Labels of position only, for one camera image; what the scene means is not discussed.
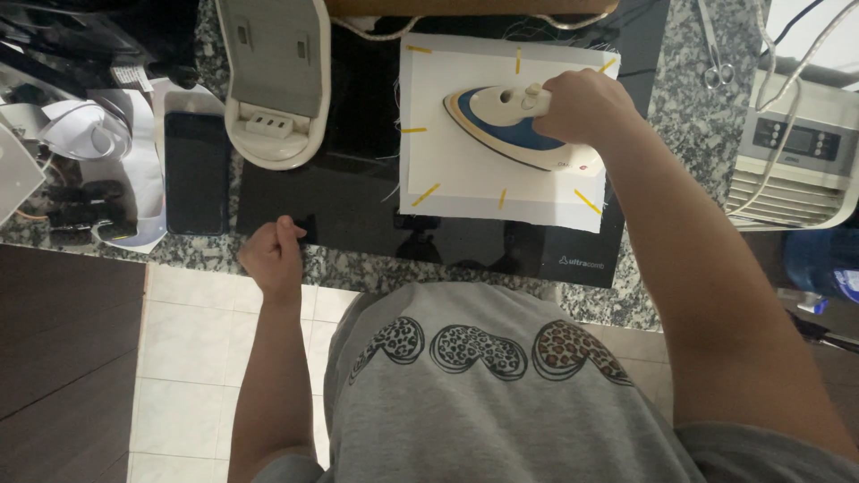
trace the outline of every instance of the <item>hand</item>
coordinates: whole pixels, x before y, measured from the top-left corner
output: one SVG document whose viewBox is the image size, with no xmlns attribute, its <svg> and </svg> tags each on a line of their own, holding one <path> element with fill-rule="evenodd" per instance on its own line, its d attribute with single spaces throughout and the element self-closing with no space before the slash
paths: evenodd
<svg viewBox="0 0 859 483">
<path fill-rule="evenodd" d="M 259 227 L 239 251 L 239 262 L 263 291 L 268 303 L 301 303 L 302 254 L 298 238 L 307 234 L 282 216 Z"/>
<path fill-rule="evenodd" d="M 618 129 L 643 119 L 624 86 L 592 69 L 568 70 L 543 84 L 551 91 L 549 112 L 535 118 L 533 129 L 569 144 L 587 144 L 598 151 L 617 140 Z"/>
</svg>

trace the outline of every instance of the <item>person's left hand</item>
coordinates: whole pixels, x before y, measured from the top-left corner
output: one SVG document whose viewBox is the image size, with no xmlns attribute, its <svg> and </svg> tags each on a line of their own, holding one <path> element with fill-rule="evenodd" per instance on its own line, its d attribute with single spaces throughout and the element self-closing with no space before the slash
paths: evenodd
<svg viewBox="0 0 859 483">
<path fill-rule="evenodd" d="M 265 303 L 301 303 L 302 254 L 298 239 L 307 231 L 286 215 L 259 227 L 239 251 L 239 262 L 263 291 Z"/>
</svg>

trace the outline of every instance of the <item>iron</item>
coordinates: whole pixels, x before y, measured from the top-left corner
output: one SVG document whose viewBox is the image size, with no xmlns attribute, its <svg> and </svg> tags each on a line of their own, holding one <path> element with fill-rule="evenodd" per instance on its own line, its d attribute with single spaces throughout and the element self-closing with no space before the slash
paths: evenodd
<svg viewBox="0 0 859 483">
<path fill-rule="evenodd" d="M 596 176 L 602 159 L 585 144 L 541 136 L 533 119 L 549 112 L 551 92 L 538 83 L 526 88 L 484 87 L 455 92 L 444 108 L 463 131 L 501 156 L 541 171 Z"/>
</svg>

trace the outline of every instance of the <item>white tile floor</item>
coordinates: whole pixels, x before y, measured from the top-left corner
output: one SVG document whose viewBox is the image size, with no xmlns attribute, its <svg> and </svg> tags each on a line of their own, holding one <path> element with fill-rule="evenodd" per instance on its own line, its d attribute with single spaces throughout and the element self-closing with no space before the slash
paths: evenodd
<svg viewBox="0 0 859 483">
<path fill-rule="evenodd" d="M 235 403 L 262 294 L 248 277 L 149 265 L 137 361 L 128 481 L 225 483 Z M 322 386 L 328 343 L 356 292 L 302 286 L 314 438 L 328 466 Z M 661 333 L 585 326 L 669 420 L 671 371 Z"/>
</svg>

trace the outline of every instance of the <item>ultracomb logo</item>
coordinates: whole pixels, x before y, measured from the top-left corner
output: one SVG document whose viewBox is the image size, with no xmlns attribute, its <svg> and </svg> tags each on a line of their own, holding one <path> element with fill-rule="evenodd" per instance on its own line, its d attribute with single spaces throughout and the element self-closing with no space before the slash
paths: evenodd
<svg viewBox="0 0 859 483">
<path fill-rule="evenodd" d="M 586 266 L 587 268 L 605 268 L 606 266 L 601 263 L 594 263 L 591 261 L 584 261 L 579 259 L 569 259 L 567 260 L 567 255 L 561 257 L 561 260 L 558 260 L 557 263 L 559 265 L 576 265 L 576 266 Z"/>
</svg>

